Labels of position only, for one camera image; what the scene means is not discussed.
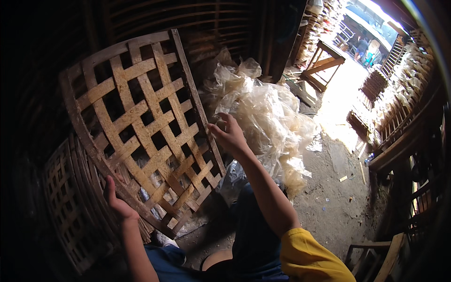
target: person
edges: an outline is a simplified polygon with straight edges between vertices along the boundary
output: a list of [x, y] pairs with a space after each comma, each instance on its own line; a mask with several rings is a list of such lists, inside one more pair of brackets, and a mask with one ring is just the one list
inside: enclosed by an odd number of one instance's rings
[[185, 252], [160, 232], [162, 247], [143, 245], [138, 213], [116, 198], [107, 176], [107, 201], [121, 218], [124, 250], [134, 281], [355, 281], [348, 268], [303, 229], [298, 214], [246, 143], [235, 118], [220, 113], [226, 130], [208, 124], [219, 144], [242, 165], [249, 183], [231, 212], [237, 217], [230, 270], [224, 273], [185, 268]]
[[354, 55], [354, 61], [358, 61], [360, 60], [360, 58], [363, 55], [366, 55], [366, 52], [368, 51], [368, 38], [365, 37], [365, 39], [361, 39], [359, 40], [357, 45], [357, 50], [355, 51], [355, 55]]

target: concrete floor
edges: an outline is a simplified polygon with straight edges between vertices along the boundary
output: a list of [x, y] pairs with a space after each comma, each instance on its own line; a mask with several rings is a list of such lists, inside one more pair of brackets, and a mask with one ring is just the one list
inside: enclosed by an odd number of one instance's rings
[[[308, 185], [295, 197], [293, 206], [302, 226], [342, 260], [352, 241], [374, 237], [385, 205], [381, 193], [375, 194], [375, 205], [369, 204], [372, 201], [368, 169], [364, 166], [364, 184], [359, 165], [368, 152], [364, 152], [361, 160], [357, 159], [359, 150], [353, 152], [353, 149], [361, 140], [346, 122], [346, 115], [366, 76], [367, 71], [361, 65], [348, 59], [324, 93], [315, 91], [318, 100], [313, 107], [303, 103], [300, 106], [300, 112], [317, 113], [313, 119], [322, 127], [322, 151], [304, 152], [304, 164], [312, 172], [312, 178], [307, 177]], [[306, 88], [314, 91], [308, 84]], [[348, 179], [340, 182], [344, 175]], [[185, 266], [199, 269], [207, 255], [230, 249], [234, 237], [234, 223], [224, 210], [211, 223], [177, 241], [187, 251]]]

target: white shoe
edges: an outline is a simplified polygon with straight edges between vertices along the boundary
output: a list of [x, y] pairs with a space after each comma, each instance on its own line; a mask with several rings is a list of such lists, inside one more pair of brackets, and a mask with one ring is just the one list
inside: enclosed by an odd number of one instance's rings
[[158, 230], [155, 230], [154, 232], [155, 232], [156, 241], [162, 247], [173, 245], [177, 248], [180, 248], [179, 245], [177, 245], [176, 241], [172, 240], [168, 236], [164, 235], [163, 233], [159, 232]]

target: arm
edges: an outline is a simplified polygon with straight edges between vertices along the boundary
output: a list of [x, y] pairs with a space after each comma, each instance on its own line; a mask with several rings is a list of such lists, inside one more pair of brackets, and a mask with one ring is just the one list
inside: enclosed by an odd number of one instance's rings
[[224, 113], [220, 116], [225, 122], [226, 132], [213, 124], [209, 124], [208, 128], [219, 144], [231, 152], [243, 167], [269, 227], [279, 238], [288, 230], [301, 227], [295, 209], [252, 153], [236, 119]]
[[147, 257], [139, 233], [139, 214], [126, 202], [116, 198], [115, 183], [111, 176], [106, 177], [106, 183], [108, 204], [113, 210], [117, 211], [121, 218], [122, 239], [124, 240], [125, 253], [133, 281], [158, 282], [158, 276]]

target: yellow shirt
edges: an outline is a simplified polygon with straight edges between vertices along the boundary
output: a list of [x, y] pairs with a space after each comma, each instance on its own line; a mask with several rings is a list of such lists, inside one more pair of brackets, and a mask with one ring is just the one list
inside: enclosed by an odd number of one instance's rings
[[307, 230], [291, 229], [281, 241], [282, 271], [290, 276], [290, 281], [355, 281], [345, 264]]

